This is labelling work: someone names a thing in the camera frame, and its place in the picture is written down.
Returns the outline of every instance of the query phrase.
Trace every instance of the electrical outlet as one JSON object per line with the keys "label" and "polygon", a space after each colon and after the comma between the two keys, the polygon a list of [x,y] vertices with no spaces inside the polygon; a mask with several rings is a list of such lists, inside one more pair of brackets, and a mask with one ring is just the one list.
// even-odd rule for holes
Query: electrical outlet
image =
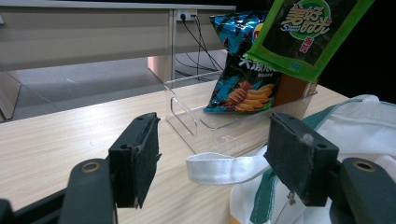
{"label": "electrical outlet", "polygon": [[181,18],[181,15],[186,16],[186,21],[195,21],[195,18],[193,16],[197,16],[197,10],[196,9],[178,9],[177,10],[177,20],[178,21],[183,21]]}

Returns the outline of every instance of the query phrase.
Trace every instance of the chip bag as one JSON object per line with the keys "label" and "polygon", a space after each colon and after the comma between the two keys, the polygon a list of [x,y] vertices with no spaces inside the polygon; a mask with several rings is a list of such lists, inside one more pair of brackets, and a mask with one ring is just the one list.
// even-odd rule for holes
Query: chip bag
{"label": "chip bag", "polygon": [[276,0],[244,55],[315,82],[374,0]]}
{"label": "chip bag", "polygon": [[212,16],[221,43],[232,55],[212,92],[205,112],[254,113],[271,107],[281,73],[243,55],[266,18],[265,11]]}

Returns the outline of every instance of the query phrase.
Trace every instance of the white tote bag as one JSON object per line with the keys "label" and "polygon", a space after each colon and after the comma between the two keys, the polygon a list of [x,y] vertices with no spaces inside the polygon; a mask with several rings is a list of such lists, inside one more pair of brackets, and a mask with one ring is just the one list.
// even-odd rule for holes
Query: white tote bag
{"label": "white tote bag", "polygon": [[[338,160],[356,157],[382,166],[396,182],[396,105],[361,95],[309,116],[303,122],[340,149]],[[203,185],[234,185],[232,223],[331,223],[331,200],[306,207],[263,159],[266,146],[241,157],[207,152],[186,159],[189,178]]]}

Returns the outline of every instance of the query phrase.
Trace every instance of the transparent plastic container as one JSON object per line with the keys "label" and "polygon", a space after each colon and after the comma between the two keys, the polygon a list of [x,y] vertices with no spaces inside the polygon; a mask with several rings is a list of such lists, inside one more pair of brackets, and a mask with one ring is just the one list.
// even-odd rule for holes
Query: transparent plastic container
{"label": "transparent plastic container", "polygon": [[166,120],[194,153],[238,156],[261,147],[268,139],[270,115],[276,111],[304,117],[312,95],[256,114],[206,113],[221,72],[167,81]]}

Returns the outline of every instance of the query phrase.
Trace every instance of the gray desk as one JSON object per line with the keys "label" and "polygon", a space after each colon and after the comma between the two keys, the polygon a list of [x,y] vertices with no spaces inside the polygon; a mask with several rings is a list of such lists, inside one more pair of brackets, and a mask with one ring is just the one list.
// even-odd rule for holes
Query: gray desk
{"label": "gray desk", "polygon": [[[173,56],[197,50],[177,21],[178,9],[197,9],[207,48],[223,49],[209,16],[232,13],[232,6],[0,0],[0,64],[17,71],[150,57],[154,73],[162,81],[170,80]],[[198,34],[195,25],[191,30]],[[7,101],[3,98],[0,106]],[[12,115],[10,108],[0,109]]]}

